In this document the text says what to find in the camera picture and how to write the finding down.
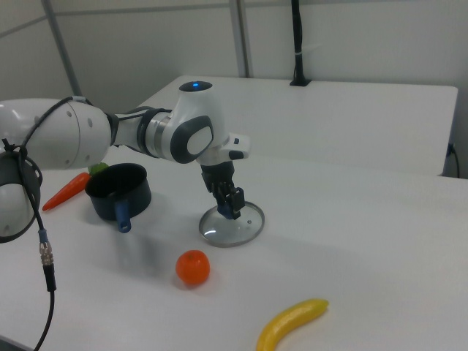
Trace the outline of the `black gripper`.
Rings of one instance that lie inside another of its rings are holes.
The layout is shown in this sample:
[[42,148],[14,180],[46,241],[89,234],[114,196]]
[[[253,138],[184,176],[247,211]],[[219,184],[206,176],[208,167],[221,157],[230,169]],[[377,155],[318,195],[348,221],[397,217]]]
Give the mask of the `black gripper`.
[[232,177],[235,172],[233,162],[217,165],[201,165],[202,178],[207,190],[217,201],[217,211],[222,216],[232,216],[236,220],[245,206],[244,191],[234,186]]

